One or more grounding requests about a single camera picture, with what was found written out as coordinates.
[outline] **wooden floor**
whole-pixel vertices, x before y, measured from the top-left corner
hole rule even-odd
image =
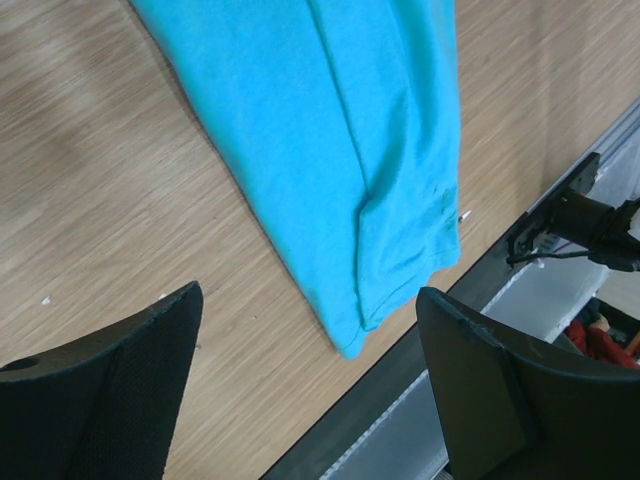
[[[464,258],[640,95],[640,0],[458,0]],[[331,348],[124,0],[0,4],[0,364],[198,279],[169,479],[251,479],[414,321]]]

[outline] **metal bracket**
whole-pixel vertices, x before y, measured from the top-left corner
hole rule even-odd
[[[596,182],[600,154],[592,152],[562,182],[558,184],[531,212],[525,213],[512,227],[507,238],[507,262],[510,258],[523,257],[538,250],[548,253],[558,237],[548,233],[553,211],[568,191],[586,195]]]

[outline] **red object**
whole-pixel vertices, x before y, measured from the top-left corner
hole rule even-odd
[[[574,319],[565,330],[565,333],[587,357],[640,370],[640,365],[636,363],[633,357],[614,342],[608,333],[599,328],[589,327],[585,329],[578,320]]]

